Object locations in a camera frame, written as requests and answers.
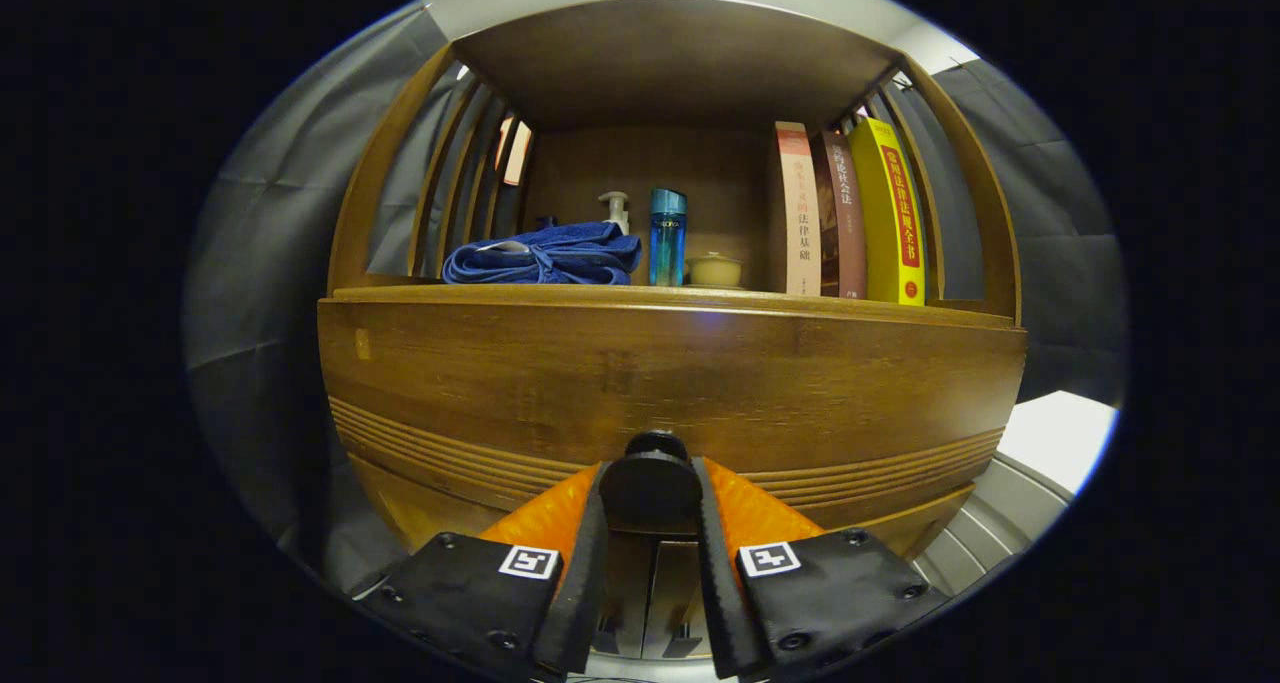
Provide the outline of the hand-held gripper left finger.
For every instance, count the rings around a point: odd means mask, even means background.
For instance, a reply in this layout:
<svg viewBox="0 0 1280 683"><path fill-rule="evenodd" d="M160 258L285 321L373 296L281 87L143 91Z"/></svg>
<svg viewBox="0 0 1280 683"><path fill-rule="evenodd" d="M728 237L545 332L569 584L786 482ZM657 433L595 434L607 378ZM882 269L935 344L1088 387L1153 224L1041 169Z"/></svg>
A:
<svg viewBox="0 0 1280 683"><path fill-rule="evenodd" d="M435 535L358 605L477 680L585 671L605 581L607 469L580 469L480 535Z"/></svg>

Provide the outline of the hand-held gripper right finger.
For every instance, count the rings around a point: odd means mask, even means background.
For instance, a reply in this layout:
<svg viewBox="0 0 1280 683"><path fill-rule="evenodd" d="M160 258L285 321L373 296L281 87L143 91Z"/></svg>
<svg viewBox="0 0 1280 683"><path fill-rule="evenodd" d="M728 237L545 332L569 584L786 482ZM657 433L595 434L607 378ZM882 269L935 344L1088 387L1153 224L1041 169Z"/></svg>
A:
<svg viewBox="0 0 1280 683"><path fill-rule="evenodd" d="M772 492L699 457L698 545L716 674L827 682L947 606L869 531L824 531Z"/></svg>

